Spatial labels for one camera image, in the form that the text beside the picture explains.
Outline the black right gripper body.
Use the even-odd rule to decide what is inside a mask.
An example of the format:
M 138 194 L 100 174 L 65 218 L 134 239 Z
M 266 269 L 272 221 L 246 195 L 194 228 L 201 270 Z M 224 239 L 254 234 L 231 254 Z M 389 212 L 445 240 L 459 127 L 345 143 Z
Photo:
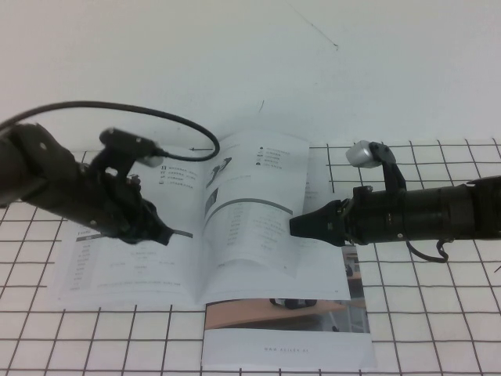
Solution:
M 345 239 L 360 245 L 404 241 L 405 193 L 373 191 L 371 186 L 354 188 L 341 214 Z

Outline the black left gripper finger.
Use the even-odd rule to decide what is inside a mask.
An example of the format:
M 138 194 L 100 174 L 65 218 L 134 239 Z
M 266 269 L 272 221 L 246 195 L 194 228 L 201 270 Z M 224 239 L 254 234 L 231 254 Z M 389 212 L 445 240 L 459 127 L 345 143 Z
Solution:
M 157 208 L 154 204 L 148 203 L 148 224 L 147 233 L 148 239 L 154 241 L 158 244 L 168 246 L 171 237 L 175 234 L 175 231 L 168 227 L 157 213 Z
M 116 238 L 126 244 L 138 244 L 150 240 L 150 232 L 148 227 L 140 222 L 121 229 Z

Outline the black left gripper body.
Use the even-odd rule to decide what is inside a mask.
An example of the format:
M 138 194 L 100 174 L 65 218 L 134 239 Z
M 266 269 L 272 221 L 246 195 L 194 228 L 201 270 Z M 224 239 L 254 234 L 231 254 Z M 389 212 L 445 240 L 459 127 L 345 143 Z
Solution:
M 128 178 L 134 163 L 133 157 L 97 156 L 80 170 L 70 220 L 111 238 L 132 224 L 147 226 L 151 202 L 142 197 L 140 181 Z

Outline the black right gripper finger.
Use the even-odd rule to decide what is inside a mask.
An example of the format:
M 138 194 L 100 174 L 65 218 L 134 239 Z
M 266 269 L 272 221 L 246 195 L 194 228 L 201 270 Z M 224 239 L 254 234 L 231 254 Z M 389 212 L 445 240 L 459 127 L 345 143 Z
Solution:
M 327 224 L 316 225 L 314 223 L 290 223 L 290 234 L 293 237 L 320 240 L 336 247 L 345 245 L 345 238 L 342 233 L 330 230 Z
M 343 227 L 342 211 L 345 201 L 334 200 L 320 209 L 293 217 L 290 220 L 291 228 L 320 227 L 334 228 Z

